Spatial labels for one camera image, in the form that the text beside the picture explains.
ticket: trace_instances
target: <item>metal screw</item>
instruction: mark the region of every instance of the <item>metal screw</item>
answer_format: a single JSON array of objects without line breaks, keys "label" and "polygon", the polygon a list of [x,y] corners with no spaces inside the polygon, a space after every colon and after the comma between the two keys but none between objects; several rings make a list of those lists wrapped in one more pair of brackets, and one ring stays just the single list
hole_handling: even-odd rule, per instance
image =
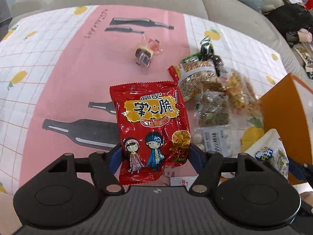
[{"label": "metal screw", "polygon": [[119,192],[122,187],[118,184],[110,184],[106,187],[107,191],[109,191],[110,193],[117,193]]},{"label": "metal screw", "polygon": [[195,191],[196,193],[204,193],[207,191],[207,189],[208,188],[202,184],[197,184],[192,187],[192,190]]}]

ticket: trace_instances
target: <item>orange box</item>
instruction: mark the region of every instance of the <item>orange box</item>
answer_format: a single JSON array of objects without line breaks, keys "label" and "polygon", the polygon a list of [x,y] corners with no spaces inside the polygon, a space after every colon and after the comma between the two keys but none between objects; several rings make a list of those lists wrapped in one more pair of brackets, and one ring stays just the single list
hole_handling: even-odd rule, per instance
[{"label": "orange box", "polygon": [[[289,73],[260,101],[265,132],[275,128],[288,156],[300,164],[312,164],[313,90]],[[288,180],[302,183],[290,173]]]}]

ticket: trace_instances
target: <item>cartoon boy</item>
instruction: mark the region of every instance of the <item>cartoon boy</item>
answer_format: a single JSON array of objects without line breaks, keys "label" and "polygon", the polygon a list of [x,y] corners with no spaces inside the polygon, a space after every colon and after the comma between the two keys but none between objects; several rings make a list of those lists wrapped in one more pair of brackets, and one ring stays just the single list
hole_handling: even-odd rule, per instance
[{"label": "cartoon boy", "polygon": [[163,146],[163,136],[158,132],[149,132],[145,140],[146,145],[151,149],[147,166],[151,165],[152,170],[157,170],[160,162],[164,159],[164,155],[159,149],[160,146]]}]

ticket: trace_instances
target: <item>gray ribbed panel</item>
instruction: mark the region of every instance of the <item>gray ribbed panel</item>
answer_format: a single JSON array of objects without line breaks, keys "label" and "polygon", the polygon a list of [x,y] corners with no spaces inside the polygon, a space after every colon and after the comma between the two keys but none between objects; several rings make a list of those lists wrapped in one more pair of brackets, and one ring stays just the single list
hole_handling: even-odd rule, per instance
[{"label": "gray ribbed panel", "polygon": [[193,197],[184,187],[133,186],[123,196],[111,196],[90,219],[54,231],[25,226],[17,235],[297,235],[291,227],[252,231],[224,220],[203,197]]}]

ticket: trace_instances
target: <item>yellow label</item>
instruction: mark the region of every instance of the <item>yellow label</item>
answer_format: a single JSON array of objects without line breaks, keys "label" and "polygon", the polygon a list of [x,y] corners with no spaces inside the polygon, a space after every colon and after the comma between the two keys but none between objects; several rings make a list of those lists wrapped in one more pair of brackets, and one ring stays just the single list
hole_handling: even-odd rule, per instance
[{"label": "yellow label", "polygon": [[172,96],[158,96],[157,99],[129,100],[125,102],[126,111],[123,113],[129,122],[139,122],[141,119],[159,119],[166,115],[176,118],[179,110]]}]

